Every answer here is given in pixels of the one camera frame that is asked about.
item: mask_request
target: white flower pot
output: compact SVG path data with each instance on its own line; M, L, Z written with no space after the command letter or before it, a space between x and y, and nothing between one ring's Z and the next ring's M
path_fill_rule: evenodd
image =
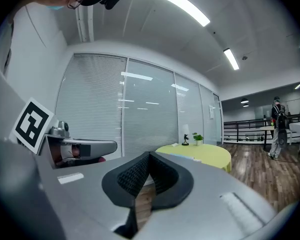
M200 145L202 145L202 143L203 143L203 140L196 140L195 141L196 146L200 146Z

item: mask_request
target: ceiling light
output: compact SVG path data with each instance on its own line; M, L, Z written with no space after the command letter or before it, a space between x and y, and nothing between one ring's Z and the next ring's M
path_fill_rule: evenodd
M228 58L228 60L230 61L233 69L234 70L238 70L239 69L238 63L237 63L237 61L235 59L235 56L231 52L230 48L225 49L223 52L224 52L225 56Z
M179 89L179 90L182 90L182 91L185 91L185 92L187 92L187 91L189 91L189 89L187 89L187 88L184 88L184 87L182 87L182 86L179 86L179 85L177 85L177 84L171 84L171 86L172 87L174 87L174 88L177 88L177 89Z
M180 7L186 13L191 15L203 27L209 24L210 20L207 18L207 16L204 15L197 7L195 7L188 0L168 0L168 1Z
M247 100L246 98L243 98L243 99L241 100L241 103L242 103L242 104L248 103L248 102L249 102L249 100Z
M131 78L139 78L139 79L144 79L144 80L149 80L149 81L151 81L153 79L152 77L149 77L149 76L144 76L141 74L126 73L126 72L121 72L121 76L131 77Z
M294 88L295 90L298 90L300 88L300 84L297 85L296 88Z
M128 99L118 99L120 102L135 102L134 100L128 100Z

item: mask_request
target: yellow tablecloth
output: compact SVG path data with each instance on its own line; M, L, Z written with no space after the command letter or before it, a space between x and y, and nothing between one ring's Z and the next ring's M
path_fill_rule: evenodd
M231 155L226 149L219 146L209 144L182 146L179 144L175 147L172 145L162 146L156 151L165 154L192 157L201 160L203 164L223 169L227 173L231 172Z

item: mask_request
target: potted plant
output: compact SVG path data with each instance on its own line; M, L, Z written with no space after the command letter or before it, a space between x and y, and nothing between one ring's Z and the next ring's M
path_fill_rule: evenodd
M203 143L204 137L202 137L200 134L198 135L196 132L192 134L195 140L195 145L200 146Z

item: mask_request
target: table lamp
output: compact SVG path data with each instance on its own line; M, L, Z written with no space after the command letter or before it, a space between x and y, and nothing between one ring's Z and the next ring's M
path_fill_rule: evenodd
M183 136L184 142L182 143L182 145L189 146L189 143L187 142L187 140L189 140L189 138L187 136L190 134L189 125L184 124L182 126L182 133L184 134L184 136Z

